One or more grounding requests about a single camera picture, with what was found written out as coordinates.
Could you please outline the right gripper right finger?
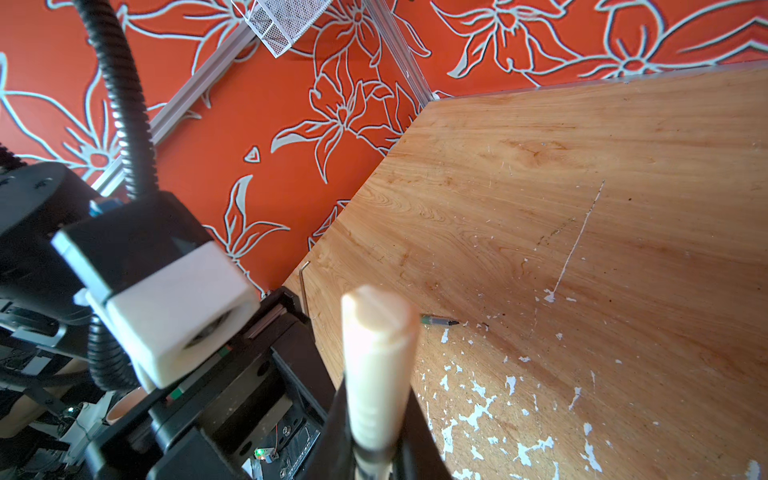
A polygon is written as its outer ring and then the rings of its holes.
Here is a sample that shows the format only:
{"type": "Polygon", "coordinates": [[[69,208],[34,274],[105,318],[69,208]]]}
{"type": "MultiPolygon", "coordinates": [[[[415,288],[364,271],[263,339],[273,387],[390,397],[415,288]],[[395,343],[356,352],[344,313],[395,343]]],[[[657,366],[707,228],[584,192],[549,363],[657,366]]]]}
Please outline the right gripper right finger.
{"type": "Polygon", "coordinates": [[[410,392],[395,453],[395,478],[451,480],[413,391],[410,392]]]}

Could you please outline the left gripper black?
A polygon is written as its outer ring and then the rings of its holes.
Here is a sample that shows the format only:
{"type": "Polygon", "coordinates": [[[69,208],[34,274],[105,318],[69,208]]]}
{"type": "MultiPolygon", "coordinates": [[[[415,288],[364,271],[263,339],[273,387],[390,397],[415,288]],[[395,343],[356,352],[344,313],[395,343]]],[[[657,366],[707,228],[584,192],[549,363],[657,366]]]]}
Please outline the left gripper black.
{"type": "Polygon", "coordinates": [[[186,378],[86,449],[95,479],[306,479],[336,393],[299,296],[271,293],[186,378]]]}

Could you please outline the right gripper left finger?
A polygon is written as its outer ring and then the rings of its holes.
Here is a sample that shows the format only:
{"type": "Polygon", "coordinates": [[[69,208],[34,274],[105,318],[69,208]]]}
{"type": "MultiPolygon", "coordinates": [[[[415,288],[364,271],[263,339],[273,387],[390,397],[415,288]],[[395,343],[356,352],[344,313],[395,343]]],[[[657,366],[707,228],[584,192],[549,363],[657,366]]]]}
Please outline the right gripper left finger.
{"type": "Polygon", "coordinates": [[[353,439],[348,420],[346,381],[334,396],[323,430],[305,461],[300,479],[354,478],[353,439]]]}

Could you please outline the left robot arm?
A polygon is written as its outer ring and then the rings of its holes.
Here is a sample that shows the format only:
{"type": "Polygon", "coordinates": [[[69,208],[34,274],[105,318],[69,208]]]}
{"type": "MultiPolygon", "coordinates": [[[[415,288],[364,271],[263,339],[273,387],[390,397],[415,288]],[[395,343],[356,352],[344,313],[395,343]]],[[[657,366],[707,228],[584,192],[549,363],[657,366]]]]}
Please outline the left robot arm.
{"type": "Polygon", "coordinates": [[[75,335],[84,367],[3,368],[73,431],[95,479],[329,479],[335,394],[298,298],[262,296],[158,185],[138,72],[106,1],[76,10],[112,104],[131,198],[64,165],[1,155],[5,327],[75,335]]]}

